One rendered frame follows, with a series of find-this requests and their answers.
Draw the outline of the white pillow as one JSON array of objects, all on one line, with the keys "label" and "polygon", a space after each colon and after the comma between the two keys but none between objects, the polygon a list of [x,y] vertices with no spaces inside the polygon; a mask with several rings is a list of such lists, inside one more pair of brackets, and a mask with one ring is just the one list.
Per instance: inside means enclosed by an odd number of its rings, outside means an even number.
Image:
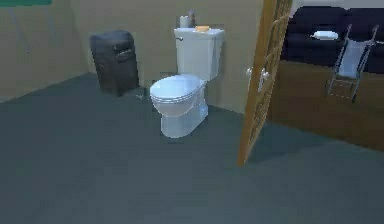
[{"label": "white pillow", "polygon": [[337,40],[339,35],[334,31],[316,31],[311,37],[317,40]]}]

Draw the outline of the white toilet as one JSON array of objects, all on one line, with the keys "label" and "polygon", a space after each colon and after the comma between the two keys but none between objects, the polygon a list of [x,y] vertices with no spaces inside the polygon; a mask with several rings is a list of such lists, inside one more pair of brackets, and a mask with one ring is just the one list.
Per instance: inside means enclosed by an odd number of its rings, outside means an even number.
[{"label": "white toilet", "polygon": [[208,27],[175,28],[177,73],[150,86],[154,108],[161,114],[164,136],[190,135],[208,116],[205,88],[219,74],[225,31]]}]

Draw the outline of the green wall shelf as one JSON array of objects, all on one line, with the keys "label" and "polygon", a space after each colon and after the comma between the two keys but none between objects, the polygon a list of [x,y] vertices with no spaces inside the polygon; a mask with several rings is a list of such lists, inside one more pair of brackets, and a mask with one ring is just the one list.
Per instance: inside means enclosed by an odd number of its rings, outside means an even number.
[{"label": "green wall shelf", "polygon": [[50,5],[53,0],[0,0],[0,7]]}]

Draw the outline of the wooden room door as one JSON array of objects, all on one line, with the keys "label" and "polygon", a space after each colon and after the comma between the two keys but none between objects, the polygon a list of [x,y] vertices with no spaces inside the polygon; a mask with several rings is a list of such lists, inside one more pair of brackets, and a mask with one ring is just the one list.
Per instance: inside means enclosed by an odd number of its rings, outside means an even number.
[{"label": "wooden room door", "polygon": [[264,0],[237,165],[243,166],[266,122],[293,0]]}]

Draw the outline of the black waste bin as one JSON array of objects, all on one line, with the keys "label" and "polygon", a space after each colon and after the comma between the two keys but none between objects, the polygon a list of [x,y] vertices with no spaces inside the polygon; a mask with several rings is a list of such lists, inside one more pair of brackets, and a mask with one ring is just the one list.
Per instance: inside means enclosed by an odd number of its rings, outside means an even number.
[{"label": "black waste bin", "polygon": [[139,87],[135,42],[130,32],[94,34],[90,37],[90,49],[103,93],[120,97]]}]

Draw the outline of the dark blue sofa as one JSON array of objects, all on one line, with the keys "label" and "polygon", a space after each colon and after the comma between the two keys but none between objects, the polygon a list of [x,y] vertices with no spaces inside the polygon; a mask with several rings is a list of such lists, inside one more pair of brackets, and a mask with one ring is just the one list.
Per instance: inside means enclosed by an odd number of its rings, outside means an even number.
[{"label": "dark blue sofa", "polygon": [[289,19],[281,59],[333,67],[349,25],[355,41],[370,40],[379,26],[380,44],[371,49],[364,71],[384,74],[384,8],[300,7]]}]

